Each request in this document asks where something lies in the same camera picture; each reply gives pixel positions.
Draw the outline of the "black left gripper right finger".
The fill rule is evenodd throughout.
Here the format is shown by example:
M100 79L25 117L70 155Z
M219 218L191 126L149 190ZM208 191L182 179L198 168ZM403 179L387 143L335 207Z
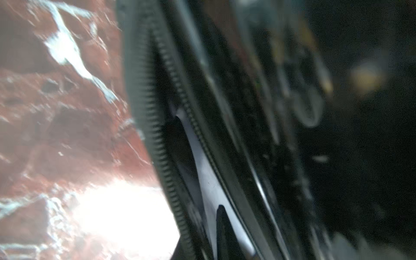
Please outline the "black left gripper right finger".
M216 214L216 240L218 260L245 260L245 256L232 228L231 222L223 205Z

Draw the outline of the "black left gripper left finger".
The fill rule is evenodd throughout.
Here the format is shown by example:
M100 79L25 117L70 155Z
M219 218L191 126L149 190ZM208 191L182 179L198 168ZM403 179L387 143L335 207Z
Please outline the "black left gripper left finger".
M175 247L175 250L170 258L170 260L186 260L186 254L183 249L182 239L178 240L178 243Z

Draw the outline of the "white cartoon hard-shell suitcase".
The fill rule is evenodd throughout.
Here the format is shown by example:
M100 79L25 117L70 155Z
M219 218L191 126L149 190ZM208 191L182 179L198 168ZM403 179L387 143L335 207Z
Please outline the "white cartoon hard-shell suitcase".
M116 1L187 260L416 257L415 1Z

